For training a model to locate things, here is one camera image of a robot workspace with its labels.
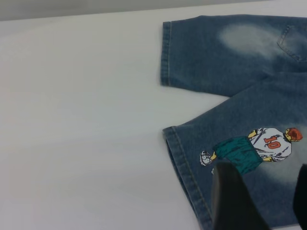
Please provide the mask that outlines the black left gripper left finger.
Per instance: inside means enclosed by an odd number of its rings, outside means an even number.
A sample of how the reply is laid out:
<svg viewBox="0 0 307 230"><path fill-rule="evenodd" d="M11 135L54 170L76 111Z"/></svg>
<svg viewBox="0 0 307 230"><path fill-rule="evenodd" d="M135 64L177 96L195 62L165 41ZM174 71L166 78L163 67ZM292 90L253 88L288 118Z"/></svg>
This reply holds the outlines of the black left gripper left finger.
<svg viewBox="0 0 307 230"><path fill-rule="evenodd" d="M241 174L234 165L219 162L213 169L212 216L215 230L268 230Z"/></svg>

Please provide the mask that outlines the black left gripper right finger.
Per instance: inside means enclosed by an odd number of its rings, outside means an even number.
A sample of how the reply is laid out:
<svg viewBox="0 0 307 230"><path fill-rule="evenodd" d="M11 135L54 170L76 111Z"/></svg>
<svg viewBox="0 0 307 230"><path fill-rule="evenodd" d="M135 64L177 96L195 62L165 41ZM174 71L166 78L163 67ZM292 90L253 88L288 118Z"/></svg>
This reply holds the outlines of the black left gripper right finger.
<svg viewBox="0 0 307 230"><path fill-rule="evenodd" d="M295 195L293 210L302 230L307 230L307 165L300 168Z"/></svg>

